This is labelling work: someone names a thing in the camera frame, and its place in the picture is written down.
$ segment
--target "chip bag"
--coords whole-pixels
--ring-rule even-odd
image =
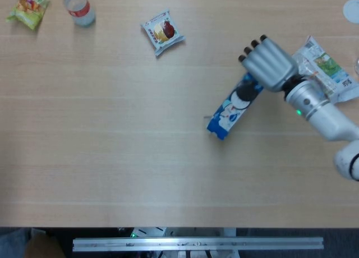
[[[312,36],[308,37],[293,58],[300,74],[309,75],[317,82],[332,103],[359,97],[359,82],[342,69]]]
[[[169,15],[169,10],[163,11],[141,26],[146,30],[153,46],[155,46],[156,56],[173,44],[185,40],[185,37],[179,34],[177,27]]]
[[[19,0],[6,21],[17,19],[34,30],[44,16],[48,3],[48,0]]]

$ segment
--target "wooden table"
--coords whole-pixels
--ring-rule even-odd
[[[348,72],[347,0],[90,0],[76,27],[51,0],[38,31],[0,0],[0,225],[359,227],[359,184],[329,143],[263,93],[221,142],[212,114],[266,34],[293,53],[311,34]],[[186,42],[159,58],[140,24],[169,7]],[[359,100],[340,108],[359,123]]]

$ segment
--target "food wrapper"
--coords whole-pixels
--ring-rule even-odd
[[[185,40],[185,37],[179,34],[176,25],[169,15],[169,10],[163,11],[141,26],[146,30],[153,46],[155,46],[156,56],[173,44]]]
[[[299,73],[315,81],[332,103],[359,96],[359,83],[336,63],[311,36],[294,55]]]
[[[17,19],[34,30],[44,16],[48,3],[48,0],[19,0],[6,20]]]

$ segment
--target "robotic hand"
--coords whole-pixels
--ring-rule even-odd
[[[265,35],[253,40],[239,61],[265,89],[284,91],[284,100],[328,141],[349,141],[338,151],[334,163],[339,173],[359,181],[359,127],[299,74],[296,61]]]

